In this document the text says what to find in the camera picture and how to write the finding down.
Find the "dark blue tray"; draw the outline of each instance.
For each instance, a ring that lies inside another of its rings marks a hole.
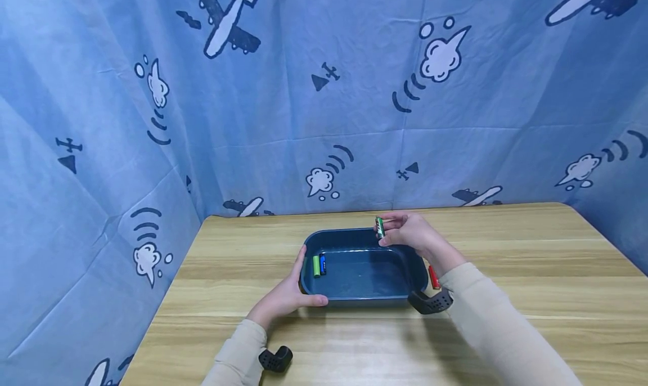
[[[373,228],[317,231],[305,244],[300,284],[308,295],[327,296],[329,306],[406,306],[410,292],[428,286],[423,259],[409,246],[379,246]],[[315,278],[319,254],[327,273]]]

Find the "wood grain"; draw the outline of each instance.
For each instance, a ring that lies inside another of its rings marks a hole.
[[[648,384],[648,280],[562,204],[419,210],[511,297],[584,385]],[[210,217],[123,386],[199,385],[255,302],[287,275],[304,239],[369,227],[375,212]],[[272,331],[295,353],[263,385],[496,385],[443,313],[313,309]]]

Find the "finger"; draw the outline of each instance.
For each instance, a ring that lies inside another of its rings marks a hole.
[[[392,212],[383,213],[379,217],[381,219],[387,219],[387,220],[402,219],[403,217],[406,217],[408,214],[409,212],[406,210],[394,210]]]
[[[394,228],[401,228],[403,227],[403,222],[401,220],[389,220],[385,221],[385,223],[382,224],[382,227],[387,230],[393,230]]]
[[[400,244],[401,233],[398,230],[390,230],[385,233],[385,236],[378,240],[380,246],[389,246],[393,244]]]
[[[292,271],[290,272],[291,278],[297,279],[299,278],[299,274],[302,273],[302,266],[304,265],[304,256],[306,255],[306,244],[301,246],[301,249],[299,249],[299,254],[297,254],[297,259],[295,259],[295,263],[292,266]]]
[[[322,307],[329,303],[329,298],[324,295],[302,295],[299,298],[300,307]]]

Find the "sleeve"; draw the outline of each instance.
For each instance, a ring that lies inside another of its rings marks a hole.
[[[504,385],[580,385],[558,353],[518,312],[508,296],[472,263],[440,279],[453,296],[457,330]]]
[[[259,355],[266,346],[266,332],[244,319],[214,358],[214,366],[202,386],[257,386],[263,367]]]

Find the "blue curtain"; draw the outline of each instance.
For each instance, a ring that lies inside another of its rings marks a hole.
[[[206,216],[576,207],[648,271],[644,0],[0,0],[0,383],[117,385]]]

